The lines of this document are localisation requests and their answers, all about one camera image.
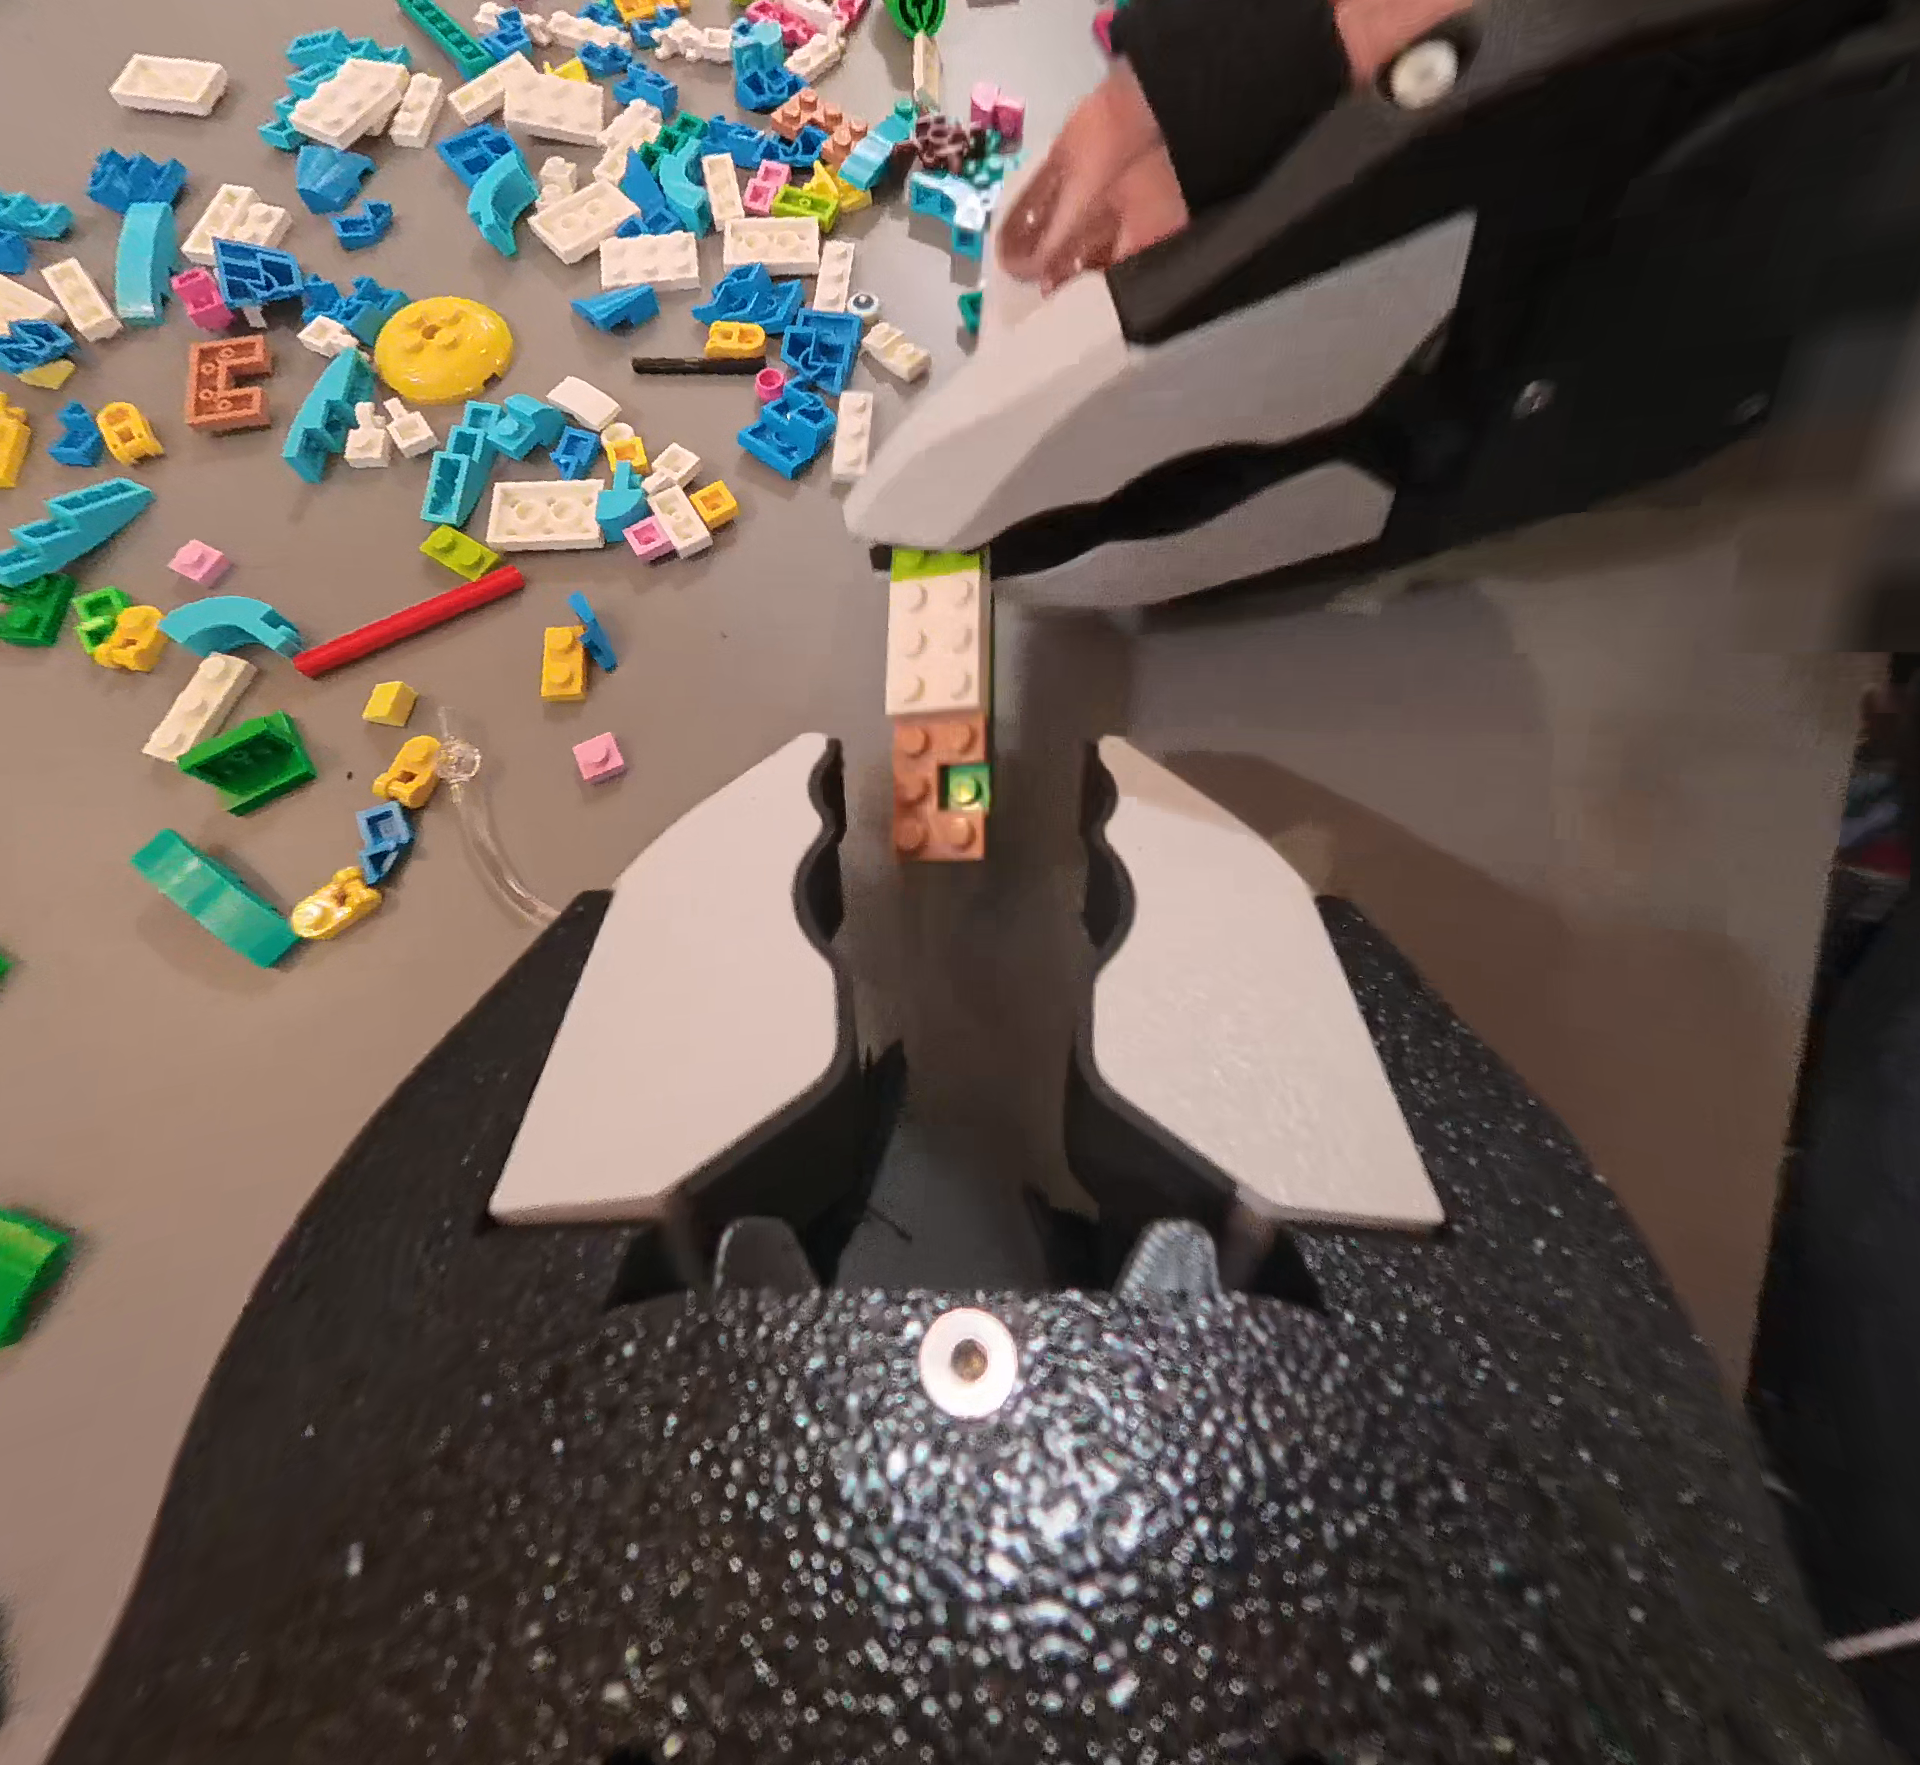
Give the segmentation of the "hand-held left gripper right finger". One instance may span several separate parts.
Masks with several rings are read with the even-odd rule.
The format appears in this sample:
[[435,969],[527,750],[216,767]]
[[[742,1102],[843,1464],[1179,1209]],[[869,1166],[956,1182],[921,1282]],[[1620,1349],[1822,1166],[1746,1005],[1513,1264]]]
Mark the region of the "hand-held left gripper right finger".
[[1065,1161],[1097,1217],[1442,1226],[1308,881],[1122,737],[1089,750],[1080,831]]

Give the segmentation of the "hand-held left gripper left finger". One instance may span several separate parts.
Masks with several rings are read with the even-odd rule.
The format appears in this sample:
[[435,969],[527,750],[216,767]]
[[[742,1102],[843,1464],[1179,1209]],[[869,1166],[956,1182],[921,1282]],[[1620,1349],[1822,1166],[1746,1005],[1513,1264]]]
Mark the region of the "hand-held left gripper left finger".
[[871,1161],[843,922],[843,748],[800,733],[613,884],[492,1190],[494,1223],[815,1223]]

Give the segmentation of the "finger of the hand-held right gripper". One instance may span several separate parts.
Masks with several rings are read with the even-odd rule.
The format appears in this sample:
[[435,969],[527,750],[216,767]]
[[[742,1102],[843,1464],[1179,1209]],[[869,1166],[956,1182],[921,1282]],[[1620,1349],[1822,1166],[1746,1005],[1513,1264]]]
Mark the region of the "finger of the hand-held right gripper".
[[1452,319],[1474,231],[1454,208],[1326,270],[1261,270],[1252,225],[1228,220],[1080,274],[881,442],[847,530],[971,552],[1178,454],[1335,429]]
[[1080,558],[991,580],[1013,600],[1064,612],[1133,612],[1374,545],[1395,492],[1350,463],[1321,463],[1169,538],[1112,538]]

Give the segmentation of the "brown white lime brick assembly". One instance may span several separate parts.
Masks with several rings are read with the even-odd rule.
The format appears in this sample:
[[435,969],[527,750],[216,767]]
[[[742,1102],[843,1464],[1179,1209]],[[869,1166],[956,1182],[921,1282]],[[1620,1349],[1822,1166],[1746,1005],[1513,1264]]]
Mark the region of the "brown white lime brick assembly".
[[891,850],[913,864],[974,864],[991,811],[988,558],[891,549],[887,580]]

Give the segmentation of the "clear curved tube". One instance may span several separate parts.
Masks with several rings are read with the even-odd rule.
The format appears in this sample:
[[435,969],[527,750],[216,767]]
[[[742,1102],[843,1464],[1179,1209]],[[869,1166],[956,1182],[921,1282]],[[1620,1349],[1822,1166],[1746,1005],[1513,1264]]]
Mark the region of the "clear curved tube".
[[450,801],[454,823],[463,829],[463,838],[465,838],[465,850],[481,881],[527,928],[550,925],[559,911],[536,890],[527,884],[518,864],[500,843],[494,806],[492,806],[492,791],[488,791],[492,762],[484,748],[478,743],[478,733],[448,704],[437,704],[437,740],[440,740],[440,755],[437,755],[440,792]]

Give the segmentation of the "red rod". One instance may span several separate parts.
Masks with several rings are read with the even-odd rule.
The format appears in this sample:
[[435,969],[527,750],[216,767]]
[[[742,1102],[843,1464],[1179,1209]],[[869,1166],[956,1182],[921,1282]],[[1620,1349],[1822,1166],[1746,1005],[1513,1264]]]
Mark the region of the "red rod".
[[366,626],[357,626],[334,641],[303,648],[292,654],[292,669],[306,678],[319,678],[340,669],[353,669],[359,663],[370,663],[373,654],[383,654],[398,645],[410,645],[417,638],[425,638],[440,626],[450,626],[481,607],[492,607],[504,596],[517,596],[527,588],[527,576],[517,567],[498,567],[488,576],[478,576],[471,583],[454,583],[440,595],[429,595],[425,600],[407,605],[383,620],[373,620]]

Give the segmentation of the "pile of colourful toy bricks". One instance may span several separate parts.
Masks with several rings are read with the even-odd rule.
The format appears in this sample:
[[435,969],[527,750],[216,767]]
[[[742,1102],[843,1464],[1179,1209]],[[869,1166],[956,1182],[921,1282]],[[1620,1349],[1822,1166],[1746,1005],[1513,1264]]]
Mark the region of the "pile of colourful toy bricks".
[[[393,901],[440,792],[425,651],[492,612],[498,696],[562,729],[575,792],[663,775],[593,691],[718,711],[725,678],[629,591],[693,588],[757,482],[855,479],[887,408],[849,290],[887,339],[932,303],[962,333],[1006,170],[1094,57],[1077,0],[966,4],[919,57],[858,0],[757,4],[757,48],[745,0],[437,4],[492,71],[393,0],[2,0],[2,971],[62,925],[66,1014],[137,1003],[81,884],[136,881],[159,829],[276,905],[289,958]],[[463,406],[373,370],[429,295],[517,339]],[[270,425],[200,433],[187,344],[243,333],[274,347]],[[629,370],[702,351],[769,364]],[[292,669],[498,567],[517,596]]]

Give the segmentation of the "teal long slope brick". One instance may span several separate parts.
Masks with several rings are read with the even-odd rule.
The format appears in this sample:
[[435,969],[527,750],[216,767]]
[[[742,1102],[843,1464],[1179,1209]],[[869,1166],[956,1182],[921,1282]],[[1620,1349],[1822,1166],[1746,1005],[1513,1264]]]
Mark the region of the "teal long slope brick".
[[292,919],[276,905],[175,829],[147,838],[133,854],[133,873],[255,969],[274,969],[299,943]]

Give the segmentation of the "yellow round dish brick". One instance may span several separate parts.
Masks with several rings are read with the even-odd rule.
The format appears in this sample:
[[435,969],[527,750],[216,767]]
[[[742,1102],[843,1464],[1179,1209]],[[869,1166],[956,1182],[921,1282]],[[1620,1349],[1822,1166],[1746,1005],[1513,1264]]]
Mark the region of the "yellow round dish brick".
[[373,339],[377,382],[407,406],[463,406],[511,359],[507,319],[465,295],[412,300]]

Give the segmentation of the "green slope brick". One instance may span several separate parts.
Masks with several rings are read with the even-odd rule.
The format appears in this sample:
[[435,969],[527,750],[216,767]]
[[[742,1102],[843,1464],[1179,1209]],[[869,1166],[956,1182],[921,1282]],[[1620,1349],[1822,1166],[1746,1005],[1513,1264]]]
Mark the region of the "green slope brick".
[[2,1349],[25,1342],[43,1303],[62,1283],[75,1232],[25,1206],[2,1206]]

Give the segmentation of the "teal long plate brick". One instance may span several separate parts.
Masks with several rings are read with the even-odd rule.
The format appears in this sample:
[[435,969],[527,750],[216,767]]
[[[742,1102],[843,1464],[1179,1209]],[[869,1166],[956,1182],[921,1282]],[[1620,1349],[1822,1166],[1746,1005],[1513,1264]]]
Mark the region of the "teal long plate brick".
[[498,57],[437,0],[393,0],[393,6],[454,62],[463,77],[481,77]]

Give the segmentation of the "brown notched plate brick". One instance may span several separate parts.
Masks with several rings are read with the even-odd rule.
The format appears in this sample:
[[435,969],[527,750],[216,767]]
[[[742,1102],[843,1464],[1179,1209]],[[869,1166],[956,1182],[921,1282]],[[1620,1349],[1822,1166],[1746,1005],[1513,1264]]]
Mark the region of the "brown notched plate brick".
[[186,359],[180,415],[200,433],[249,433],[270,425],[267,382],[274,347],[267,333],[200,339]]

